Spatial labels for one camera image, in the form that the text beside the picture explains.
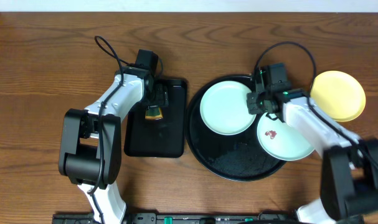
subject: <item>white background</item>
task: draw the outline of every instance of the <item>white background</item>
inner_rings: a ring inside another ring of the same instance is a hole
[[[378,0],[0,0],[7,11],[378,12]]]

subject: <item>yellow round object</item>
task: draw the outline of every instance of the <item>yellow round object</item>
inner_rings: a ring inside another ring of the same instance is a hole
[[[357,118],[366,105],[361,84],[354,77],[339,71],[318,75],[311,97],[327,115],[341,122]]]

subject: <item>round white plate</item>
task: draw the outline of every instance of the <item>round white plate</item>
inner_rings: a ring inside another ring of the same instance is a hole
[[[294,128],[279,119],[272,121],[262,115],[257,127],[258,140],[267,153],[277,159],[295,161],[313,152],[310,143]]]
[[[248,113],[247,93],[250,92],[247,86],[235,81],[211,86],[200,103],[203,122],[218,134],[234,135],[245,131],[256,116]]]

